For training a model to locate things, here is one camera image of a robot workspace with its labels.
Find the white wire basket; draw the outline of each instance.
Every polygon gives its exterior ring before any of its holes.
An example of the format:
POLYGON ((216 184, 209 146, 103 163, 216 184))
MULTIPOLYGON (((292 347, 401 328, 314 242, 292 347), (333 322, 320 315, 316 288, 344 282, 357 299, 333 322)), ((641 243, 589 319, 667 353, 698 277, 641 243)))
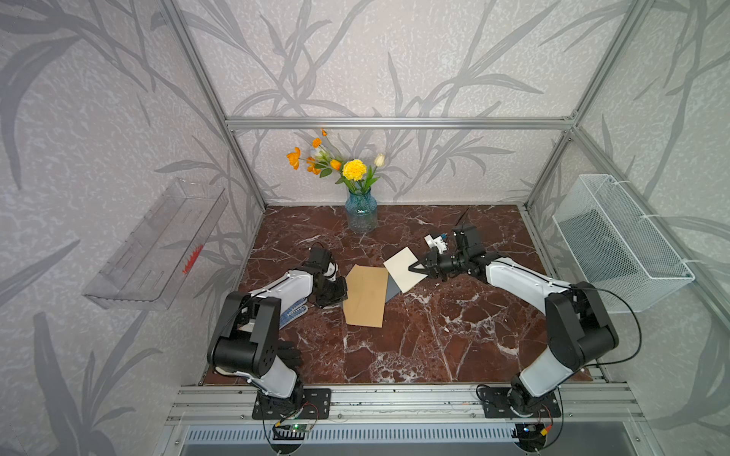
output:
MULTIPOLYGON (((579 176, 553 221, 585 279, 618 294, 635 312, 694 280, 685 261, 608 174, 579 176)), ((609 313, 629 312, 613 295, 600 294, 609 313)))

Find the glass vase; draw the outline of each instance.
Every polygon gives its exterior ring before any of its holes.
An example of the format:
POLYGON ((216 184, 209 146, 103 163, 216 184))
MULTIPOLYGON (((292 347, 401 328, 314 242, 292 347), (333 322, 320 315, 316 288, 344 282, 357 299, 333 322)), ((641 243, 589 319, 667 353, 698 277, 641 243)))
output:
POLYGON ((345 203, 347 226, 356 233, 373 231, 377 228, 377 201, 370 190, 364 195, 349 194, 345 203))

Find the mounting plate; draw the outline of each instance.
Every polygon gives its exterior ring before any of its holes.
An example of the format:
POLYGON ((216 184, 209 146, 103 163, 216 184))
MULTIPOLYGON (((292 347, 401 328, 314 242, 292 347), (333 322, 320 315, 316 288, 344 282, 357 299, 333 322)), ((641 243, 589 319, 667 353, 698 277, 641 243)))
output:
MULTIPOLYGON (((482 408, 484 409, 484 418, 525 418, 516 414, 510 407, 510 401, 507 398, 510 389, 512 388, 485 387, 480 390, 480 394, 483 397, 482 408)), ((555 393, 550 393, 545 396, 540 411, 544 420, 549 420, 550 416, 553 417, 553 420, 561 416, 555 393)))
MULTIPOLYGON (((273 413, 269 413, 269 410, 261 409, 262 404, 265 404, 266 401, 260 400, 260 394, 261 393, 258 393, 256 395, 256 402, 253 406, 253 413, 251 415, 251 418, 254 420, 277 419, 278 416, 273 413)), ((313 404, 315 407, 317 407, 317 409, 315 410, 314 407, 306 406, 297 418, 291 418, 291 420, 326 420, 327 418, 329 418, 331 396, 332 390, 330 390, 329 388, 304 388, 304 402, 309 402, 313 404)))

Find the red comb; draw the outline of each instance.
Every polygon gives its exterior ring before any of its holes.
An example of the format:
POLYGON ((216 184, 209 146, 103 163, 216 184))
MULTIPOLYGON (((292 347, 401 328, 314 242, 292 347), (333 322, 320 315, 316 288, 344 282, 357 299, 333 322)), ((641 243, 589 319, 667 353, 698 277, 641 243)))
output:
POLYGON ((195 250, 193 250, 193 254, 190 255, 190 259, 188 260, 188 264, 185 265, 185 269, 182 270, 183 274, 187 274, 190 272, 190 270, 193 268, 193 264, 195 264, 195 260, 198 259, 200 256, 200 252, 203 251, 203 246, 199 245, 198 247, 195 247, 195 250))

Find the yellow carnation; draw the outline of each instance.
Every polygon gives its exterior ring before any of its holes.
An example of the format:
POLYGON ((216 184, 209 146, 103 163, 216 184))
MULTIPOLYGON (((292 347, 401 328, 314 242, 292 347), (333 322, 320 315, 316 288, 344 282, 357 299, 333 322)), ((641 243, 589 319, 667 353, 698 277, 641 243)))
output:
POLYGON ((345 179, 361 180, 365 173, 367 173, 367 166, 360 160, 348 161, 342 167, 342 175, 345 176, 345 179))

